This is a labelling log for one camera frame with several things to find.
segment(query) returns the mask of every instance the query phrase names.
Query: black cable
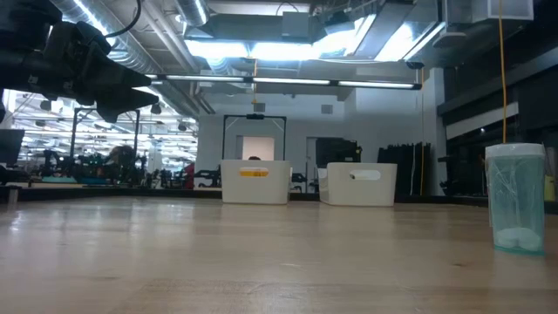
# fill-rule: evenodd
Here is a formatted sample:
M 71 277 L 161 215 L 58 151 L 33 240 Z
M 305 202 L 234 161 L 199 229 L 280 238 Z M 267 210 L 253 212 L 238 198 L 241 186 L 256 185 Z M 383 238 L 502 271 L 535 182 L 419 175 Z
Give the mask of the black cable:
M 133 26 L 136 25 L 136 23 L 138 23 L 138 21 L 140 20 L 140 16 L 141 16 L 141 0 L 136 0 L 138 3 L 138 12 L 136 13 L 136 16 L 133 18 L 132 22 L 125 27 L 124 29 L 120 30 L 120 31 L 115 31 L 114 33 L 105 35 L 105 38 L 113 38 L 113 37 L 117 37 L 120 36 L 122 34 L 127 33 L 129 30 L 132 29 Z
M 290 3 L 289 1 L 283 1 L 283 2 L 281 2 L 281 4 L 279 4 L 279 6 L 277 7 L 276 15 L 279 14 L 279 9 L 281 9 L 281 7 L 282 7 L 284 4 L 288 4 L 288 5 L 290 5 L 291 7 L 295 8 L 296 12 L 300 12 L 300 11 L 298 10 L 298 8 L 297 8 L 294 4 Z

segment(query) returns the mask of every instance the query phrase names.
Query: metal frame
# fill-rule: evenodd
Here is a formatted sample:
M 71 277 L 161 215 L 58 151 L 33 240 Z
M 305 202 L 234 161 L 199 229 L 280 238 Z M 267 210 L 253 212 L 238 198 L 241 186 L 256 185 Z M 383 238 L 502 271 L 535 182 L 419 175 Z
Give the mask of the metal frame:
M 78 113 L 81 111 L 88 111 L 92 112 L 95 109 L 89 108 L 75 108 L 73 112 L 73 125 L 71 126 L 71 142 L 70 142 L 70 158 L 73 158 L 74 150 L 76 146 L 76 131 L 78 129 L 78 124 L 83 119 L 78 120 Z M 138 154 L 138 133 L 140 132 L 140 110 L 134 110 L 136 112 L 136 120 L 135 120 L 135 134 L 133 137 L 133 155 Z
M 228 118 L 248 118 L 249 114 L 225 114 L 223 116 L 223 138 L 221 146 L 221 159 L 225 159 L 225 136 L 227 135 L 227 119 Z M 284 116 L 263 116 L 263 119 L 282 119 L 283 130 L 282 130 L 282 159 L 286 160 L 286 150 L 287 150 L 287 117 Z

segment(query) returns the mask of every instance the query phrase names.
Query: machinery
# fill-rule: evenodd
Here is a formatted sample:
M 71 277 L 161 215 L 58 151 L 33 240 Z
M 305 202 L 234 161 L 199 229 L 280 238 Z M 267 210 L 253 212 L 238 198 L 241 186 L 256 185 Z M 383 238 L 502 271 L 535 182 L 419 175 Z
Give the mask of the machinery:
M 140 9 L 133 24 L 139 16 Z M 150 78 L 107 57 L 112 47 L 106 39 L 121 33 L 105 36 L 89 24 L 63 22 L 62 12 L 49 0 L 2 0 L 0 90 L 40 93 L 48 100 L 72 98 L 84 106 L 96 104 L 108 122 L 116 122 L 121 113 L 158 103 L 157 96 L 133 89 L 151 85 Z M 5 109 L 0 108 L 0 118 L 3 113 Z

